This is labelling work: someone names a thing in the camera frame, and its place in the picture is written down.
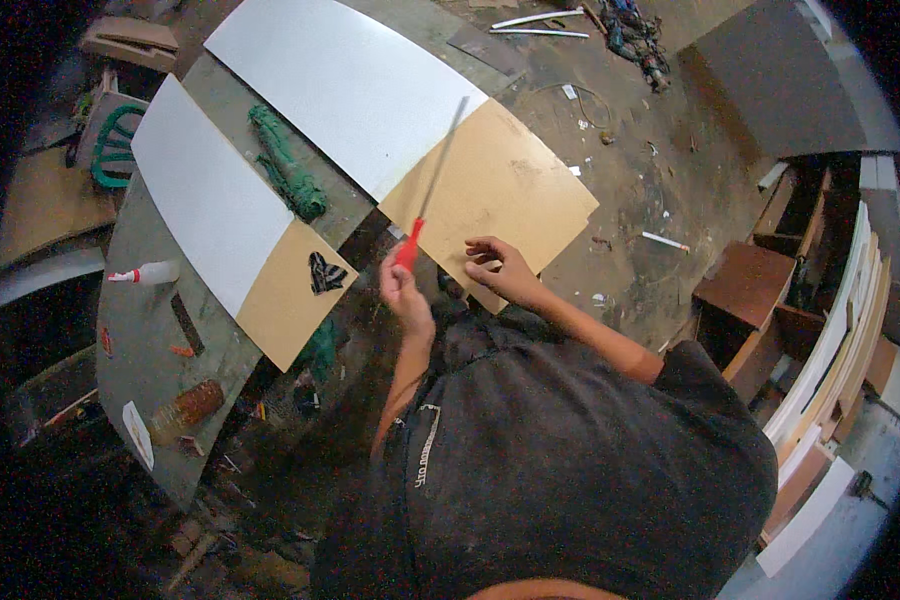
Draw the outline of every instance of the white panel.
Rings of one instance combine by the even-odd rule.
[[[98,247],[75,249],[0,275],[0,307],[60,282],[104,270]]]
[[[853,474],[853,467],[840,457],[830,465],[806,504],[763,552],[756,555],[756,562],[767,577],[777,575],[820,528],[837,505],[837,500],[844,495],[847,486],[851,485]]]
[[[897,167],[892,156],[880,154],[876,157],[876,185],[877,189],[893,191],[900,189],[897,183]]]
[[[377,202],[487,94],[332,0],[246,0],[203,44]]]
[[[173,75],[160,86],[131,145],[173,239],[236,317],[294,213]]]
[[[866,260],[868,246],[870,246],[871,228],[868,215],[867,205],[863,201],[859,202],[857,222],[853,228],[853,241],[850,244],[850,256],[843,268],[843,277],[840,280],[837,297],[833,301],[833,308],[810,352],[810,358],[807,359],[800,375],[793,382],[793,387],[787,392],[780,408],[776,409],[763,428],[763,432],[767,434],[775,447],[779,447],[781,442],[789,438],[797,427],[801,420],[801,411],[813,398],[818,384],[827,374],[830,362],[844,341],[844,335],[848,330],[847,302],[852,296],[861,292],[859,287],[861,260]]]
[[[772,186],[776,180],[780,179],[780,176],[783,175],[783,172],[787,170],[788,166],[790,165],[786,162],[777,162],[773,165],[773,168],[769,170],[769,173],[760,179],[760,182],[757,183],[756,186],[761,190],[765,190]]]
[[[876,156],[860,157],[860,189],[879,189],[876,179]]]

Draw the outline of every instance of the glue bottle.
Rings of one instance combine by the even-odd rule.
[[[176,282],[180,277],[180,262],[176,260],[164,260],[161,262],[147,262],[134,270],[127,272],[112,272],[106,280],[108,282],[142,283],[155,285],[156,283]]]

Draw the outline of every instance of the plastic chair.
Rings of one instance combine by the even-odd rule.
[[[106,117],[106,121],[99,128],[99,135],[96,137],[96,144],[93,147],[93,158],[90,163],[90,173],[98,184],[103,187],[127,187],[130,180],[113,177],[104,172],[104,166],[108,162],[127,162],[133,161],[133,152],[131,150],[131,140],[136,133],[135,130],[130,131],[121,126],[117,121],[125,114],[144,114],[144,108],[134,104],[124,104],[110,113]],[[124,139],[110,139],[110,133],[115,132]],[[122,151],[111,151],[104,154],[105,148],[116,148]]]

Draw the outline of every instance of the workbench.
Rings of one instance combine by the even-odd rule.
[[[454,67],[488,95],[499,93],[520,74],[506,76],[473,56],[446,44],[466,25],[431,3],[413,0],[382,3],[344,0],[344,4],[376,18]],[[183,87],[204,113],[248,161],[261,146],[248,120],[248,111],[263,100],[216,58],[203,52],[182,79]],[[390,224],[371,197],[302,135],[289,140],[293,157],[314,176],[327,196],[327,212],[311,223],[313,229],[358,271],[372,255],[369,242]],[[266,172],[255,165],[261,177]],[[209,455],[230,409],[255,370],[266,370],[267,359],[217,301],[184,257],[163,222],[139,172],[132,174],[110,242],[106,271],[125,272],[146,262],[178,260],[180,277],[174,283],[135,286],[104,280],[97,312],[97,335],[106,331],[108,354],[96,345],[99,401],[110,423],[128,448],[134,443],[124,425],[123,408],[134,402],[146,422],[157,409],[204,379],[219,382],[225,402],[192,433]],[[175,294],[185,306],[204,345],[193,357],[174,354],[170,346],[187,347],[180,322],[171,306]],[[175,446],[153,446],[154,481],[184,511],[189,509],[208,456],[190,458]]]

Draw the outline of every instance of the green cloth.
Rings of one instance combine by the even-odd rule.
[[[314,176],[290,154],[290,128],[265,104],[253,106],[246,116],[264,146],[257,162],[264,165],[270,183],[287,207],[308,223],[323,215],[327,210],[326,195]]]
[[[312,361],[310,373],[318,383],[327,380],[328,372],[337,362],[337,327],[333,318],[324,318],[319,327],[313,331],[300,354],[297,355],[294,364],[305,365]]]

